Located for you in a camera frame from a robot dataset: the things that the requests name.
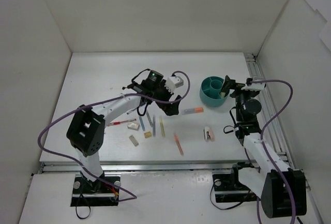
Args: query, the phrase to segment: white wall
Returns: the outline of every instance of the white wall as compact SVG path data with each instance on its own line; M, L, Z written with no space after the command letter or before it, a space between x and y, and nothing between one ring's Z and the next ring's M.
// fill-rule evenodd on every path
M280 116L294 162L303 168L325 223L331 223L331 51L319 38L326 20L305 0L289 0L258 56L266 78L294 87L293 100ZM270 84L280 109L286 86Z
M71 52L43 0L0 0L0 223L18 222Z
M45 0L73 52L258 52L287 0Z

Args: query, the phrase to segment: white table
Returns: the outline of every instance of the white table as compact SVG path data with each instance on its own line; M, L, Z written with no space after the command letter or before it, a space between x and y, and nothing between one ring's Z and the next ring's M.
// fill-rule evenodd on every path
M104 143L99 151L100 160L110 163L138 162L175 162L175 161L236 161L246 160L243 147L234 133L225 135L223 127L232 125L229 110L235 105L232 98L219 108L203 106L199 89L203 79L209 76L230 78L237 82L245 82L249 72L242 53L74 53L65 77L53 120L77 108L117 96L122 93L122 86L127 86L131 78L145 68L154 69L165 77L173 71L186 72L191 80L191 90L180 103L179 109L204 107L204 113L165 116L153 103L148 107L151 115L156 115L156 137L145 139L143 131L127 129L126 125L107 127ZM145 79L148 72L137 81ZM175 94L185 92L187 82ZM158 117L163 117L166 137L162 138ZM136 112L123 114L117 121L137 117ZM143 117L146 131L151 127L146 116ZM66 138L71 117L55 125L48 133L45 147L53 151L77 157L75 150ZM211 126L216 140L205 142L203 128ZM173 132L176 132L184 156L181 156ZM129 140L134 135L139 142L135 147ZM42 152L40 161L45 163L61 163L68 160Z
M256 202L244 203L228 211L212 206L209 201L212 180L212 173L209 171L123 174L122 187L135 193L138 199L113 207L92 207L90 217L81 221L76 217L74 207L70 207L74 174L35 175L20 224L258 223ZM126 197L120 191L120 198ZM217 205L224 208L233 203ZM84 216L87 208L82 207L78 211ZM268 219L262 207L260 211L264 224L290 223L290 217ZM300 218L304 224L318 223L308 196L307 214Z

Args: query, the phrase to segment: pen holder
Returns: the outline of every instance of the pen holder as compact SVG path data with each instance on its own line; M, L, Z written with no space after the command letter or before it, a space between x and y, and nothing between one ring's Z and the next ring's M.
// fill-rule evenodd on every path
M224 79L219 77L208 77L204 79L200 87L200 99L208 107L221 106L228 97L220 96Z

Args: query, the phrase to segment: red pen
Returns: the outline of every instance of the red pen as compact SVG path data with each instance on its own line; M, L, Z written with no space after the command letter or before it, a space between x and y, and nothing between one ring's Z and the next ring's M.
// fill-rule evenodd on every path
M122 122L111 122L107 125L107 127L110 127L110 126L115 126L115 125L119 125L119 124L122 124L122 123L127 123L127 122L134 122L136 121L137 119L129 119L127 121L122 121Z

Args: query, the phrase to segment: orange marker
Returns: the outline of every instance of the orange marker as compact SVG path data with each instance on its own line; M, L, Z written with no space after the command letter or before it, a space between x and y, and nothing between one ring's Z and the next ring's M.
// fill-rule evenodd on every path
M181 154L182 156L184 156L184 152L183 152L183 150L182 150L182 147L180 146L179 139L178 139L176 133L174 133L174 137L175 137L175 141L176 141L176 144L177 144L177 146L178 146L178 149L179 149L180 154Z
M193 109L184 109L182 114L195 114L195 113L202 113L203 108L193 108Z

